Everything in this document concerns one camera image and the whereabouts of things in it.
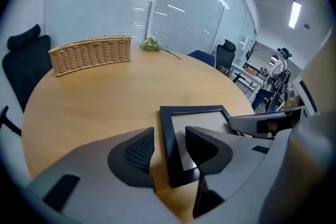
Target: person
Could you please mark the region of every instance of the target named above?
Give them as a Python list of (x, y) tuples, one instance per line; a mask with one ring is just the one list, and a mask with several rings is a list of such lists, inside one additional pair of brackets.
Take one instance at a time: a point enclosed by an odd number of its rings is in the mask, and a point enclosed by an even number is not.
[(252, 108), (254, 111), (263, 103), (266, 102), (265, 98), (269, 99), (274, 94), (275, 90), (271, 83), (271, 78), (275, 78), (279, 74), (281, 74), (284, 70), (287, 70), (287, 59), (292, 56), (292, 54), (286, 48), (278, 49), (279, 51), (279, 60), (270, 67), (266, 66), (262, 69), (265, 73), (267, 73), (267, 77), (264, 80), (263, 85), (258, 91), (254, 102), (252, 103)]

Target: wicker basket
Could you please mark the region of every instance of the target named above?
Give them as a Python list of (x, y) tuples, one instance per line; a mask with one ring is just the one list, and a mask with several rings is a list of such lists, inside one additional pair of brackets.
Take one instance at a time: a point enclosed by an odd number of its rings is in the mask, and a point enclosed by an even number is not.
[(49, 55), (59, 77), (85, 68), (130, 61), (131, 37), (90, 37), (51, 49)]

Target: glass wall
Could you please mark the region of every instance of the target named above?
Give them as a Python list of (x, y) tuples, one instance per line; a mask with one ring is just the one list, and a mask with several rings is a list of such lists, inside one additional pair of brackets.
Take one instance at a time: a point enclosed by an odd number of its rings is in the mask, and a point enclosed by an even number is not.
[(155, 0), (149, 32), (160, 43), (183, 53), (209, 52), (226, 0)]
[(255, 40), (245, 0), (47, 0), (45, 16), (52, 48), (102, 35), (129, 35), (139, 45), (153, 34), (170, 50), (215, 55), (228, 39), (240, 64)]
[(225, 39), (231, 41), (236, 46), (239, 44), (238, 42), (246, 20), (248, 6), (245, 0), (227, 0), (227, 6), (228, 8), (224, 10), (211, 51), (211, 54), (214, 56), (216, 56), (217, 45), (222, 45)]

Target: desk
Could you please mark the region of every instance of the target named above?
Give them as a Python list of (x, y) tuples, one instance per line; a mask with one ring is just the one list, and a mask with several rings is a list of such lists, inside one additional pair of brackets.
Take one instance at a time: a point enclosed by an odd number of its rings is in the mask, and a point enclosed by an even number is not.
[(241, 73), (243, 74), (247, 79), (253, 81), (257, 86), (255, 87), (254, 91), (252, 92), (252, 94), (250, 95), (250, 97), (248, 98), (248, 101), (250, 103), (252, 103), (255, 99), (255, 96), (257, 94), (257, 92), (259, 91), (259, 89), (261, 88), (262, 86), (262, 79), (261, 78), (258, 78), (258, 77), (254, 77), (252, 76), (250, 73), (246, 72), (244, 70), (244, 68), (242, 68), (241, 66), (239, 65), (236, 65), (236, 64), (232, 64), (231, 65), (231, 69), (230, 69), (230, 74), (229, 76), (235, 72), (235, 70), (237, 71), (237, 73)]
[(72, 149), (132, 130), (154, 127), (151, 159), (158, 197), (182, 220), (192, 219), (197, 184), (169, 186), (161, 134), (161, 105), (222, 104), (232, 116), (253, 114), (241, 90), (211, 66), (183, 54), (131, 48), (131, 61), (56, 78), (48, 72), (25, 110), (22, 141), (35, 178)]

